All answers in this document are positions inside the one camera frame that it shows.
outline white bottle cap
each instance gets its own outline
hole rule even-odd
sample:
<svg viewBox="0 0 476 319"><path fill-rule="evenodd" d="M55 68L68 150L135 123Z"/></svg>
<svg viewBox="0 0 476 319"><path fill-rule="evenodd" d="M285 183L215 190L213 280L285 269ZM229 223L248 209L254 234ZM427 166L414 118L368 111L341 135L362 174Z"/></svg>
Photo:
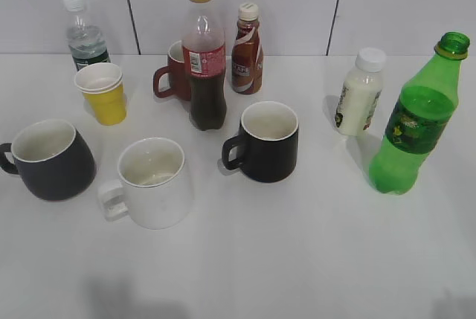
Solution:
<svg viewBox="0 0 476 319"><path fill-rule="evenodd" d="M257 4L250 1L239 5L238 17L247 22L255 20L260 14Z"/></svg>
<svg viewBox="0 0 476 319"><path fill-rule="evenodd" d="M363 48L358 51L356 66L366 72L378 72L384 68L387 55L377 48Z"/></svg>
<svg viewBox="0 0 476 319"><path fill-rule="evenodd" d="M79 12L85 7L84 0L62 0L62 3L69 12Z"/></svg>

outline clear plastic bottle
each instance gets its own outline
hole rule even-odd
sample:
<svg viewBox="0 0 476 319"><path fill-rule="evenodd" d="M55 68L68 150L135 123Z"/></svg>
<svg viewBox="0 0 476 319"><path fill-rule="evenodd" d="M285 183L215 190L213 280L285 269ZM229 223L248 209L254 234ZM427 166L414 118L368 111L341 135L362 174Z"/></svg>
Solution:
<svg viewBox="0 0 476 319"><path fill-rule="evenodd" d="M99 27L91 23L84 0L63 0L70 14L66 36L76 69L96 62L111 62Z"/></svg>
<svg viewBox="0 0 476 319"><path fill-rule="evenodd" d="M213 11L213 0L190 0L182 36L192 119L202 131L219 129L226 116L225 31Z"/></svg>
<svg viewBox="0 0 476 319"><path fill-rule="evenodd" d="M363 48L358 52L356 66L345 78L335 111L335 126L341 134L360 135L370 126L383 88L380 71L385 60L380 49Z"/></svg>

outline red mug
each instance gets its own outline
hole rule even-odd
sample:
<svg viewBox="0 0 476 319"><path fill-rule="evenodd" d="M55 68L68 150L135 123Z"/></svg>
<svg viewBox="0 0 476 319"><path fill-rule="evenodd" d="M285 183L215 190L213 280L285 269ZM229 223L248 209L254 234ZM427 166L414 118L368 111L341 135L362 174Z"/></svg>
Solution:
<svg viewBox="0 0 476 319"><path fill-rule="evenodd" d="M169 74L169 88L159 91L158 84L162 76ZM190 101L192 91L190 84L185 78L184 54L181 50L181 41L174 42L167 54L167 66L158 69L154 73L153 90L155 96L165 98L176 94L182 100Z"/></svg>

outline mug handle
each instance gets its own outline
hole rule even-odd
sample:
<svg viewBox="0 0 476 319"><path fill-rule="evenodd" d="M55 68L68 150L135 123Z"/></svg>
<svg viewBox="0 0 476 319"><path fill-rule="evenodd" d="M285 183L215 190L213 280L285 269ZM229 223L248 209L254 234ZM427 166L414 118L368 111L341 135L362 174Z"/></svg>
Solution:
<svg viewBox="0 0 476 319"><path fill-rule="evenodd" d="M99 207L107 221L115 221L127 215L127 206L124 201L118 199L124 194L124 188L117 179L102 184L97 189Z"/></svg>
<svg viewBox="0 0 476 319"><path fill-rule="evenodd" d="M237 135L236 137L230 138L224 142L223 148L222 148L222 162L226 169L234 170L243 163L242 158L235 158L234 160L231 161L230 152L236 146L242 146L244 143L245 143L244 135Z"/></svg>
<svg viewBox="0 0 476 319"><path fill-rule="evenodd" d="M165 74L168 74L171 71L172 70L170 69L169 66L164 66L163 68L158 69L154 73L154 83L153 83L152 88L154 90L155 96L157 96L158 98L169 97L169 96L172 96L175 93L173 91L173 89L171 89L170 87L167 90L163 90L163 91L158 90L158 84L159 84L159 81L160 81L161 77L164 76Z"/></svg>
<svg viewBox="0 0 476 319"><path fill-rule="evenodd" d="M12 143L3 143L0 145L0 167L9 174L18 174L18 169L16 165L11 163L5 153L12 152Z"/></svg>

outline black mug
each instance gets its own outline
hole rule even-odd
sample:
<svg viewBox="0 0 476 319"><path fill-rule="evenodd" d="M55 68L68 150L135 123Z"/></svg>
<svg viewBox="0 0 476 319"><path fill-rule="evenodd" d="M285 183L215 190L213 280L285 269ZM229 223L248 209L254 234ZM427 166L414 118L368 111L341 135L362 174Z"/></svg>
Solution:
<svg viewBox="0 0 476 319"><path fill-rule="evenodd" d="M288 106L264 101L249 106L241 116L239 134L222 148L225 168L240 168L249 178L272 183L287 177L298 159L299 122ZM237 157L230 160L236 147Z"/></svg>
<svg viewBox="0 0 476 319"><path fill-rule="evenodd" d="M13 163L5 156L11 152ZM83 192L96 175L91 150L65 120L44 120L23 129L12 143L0 145L0 167L20 174L35 196L65 200Z"/></svg>

